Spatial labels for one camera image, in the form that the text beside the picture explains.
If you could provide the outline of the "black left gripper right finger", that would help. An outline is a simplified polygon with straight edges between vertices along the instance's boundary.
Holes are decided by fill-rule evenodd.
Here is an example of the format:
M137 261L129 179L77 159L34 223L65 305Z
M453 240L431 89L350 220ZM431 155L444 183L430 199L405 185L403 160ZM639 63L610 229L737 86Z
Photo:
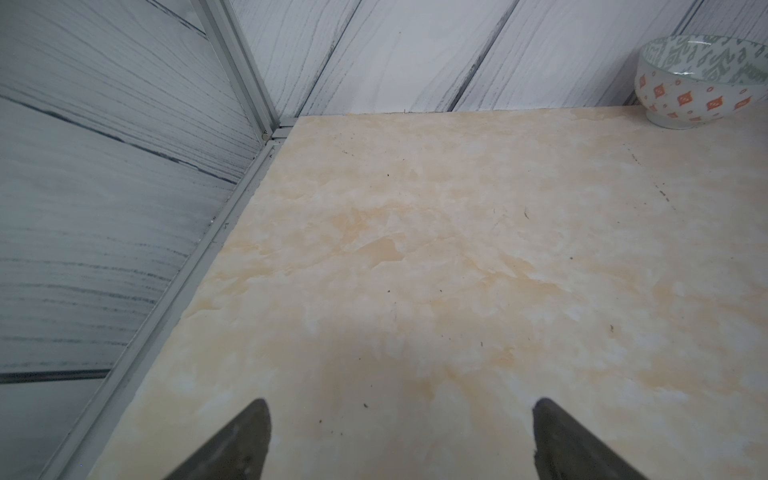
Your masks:
M647 479L552 399L540 398L532 414L539 479Z

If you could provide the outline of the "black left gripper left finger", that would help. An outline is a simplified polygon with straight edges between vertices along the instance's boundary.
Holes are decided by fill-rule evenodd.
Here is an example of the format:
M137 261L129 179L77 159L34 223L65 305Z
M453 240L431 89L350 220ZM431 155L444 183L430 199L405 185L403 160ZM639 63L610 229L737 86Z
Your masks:
M271 416L263 398L247 405L170 474L167 480L259 480L271 440Z

